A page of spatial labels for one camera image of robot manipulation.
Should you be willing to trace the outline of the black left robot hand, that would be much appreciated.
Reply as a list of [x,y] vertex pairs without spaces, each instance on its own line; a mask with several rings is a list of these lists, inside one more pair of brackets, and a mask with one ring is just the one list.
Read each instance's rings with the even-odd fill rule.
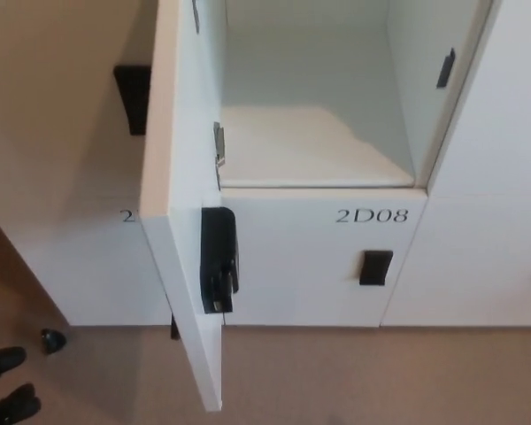
[[[0,377],[21,366],[26,359],[27,351],[22,346],[0,348]],[[42,401],[36,395],[35,386],[24,383],[0,398],[0,424],[18,424],[37,415],[41,409]]]

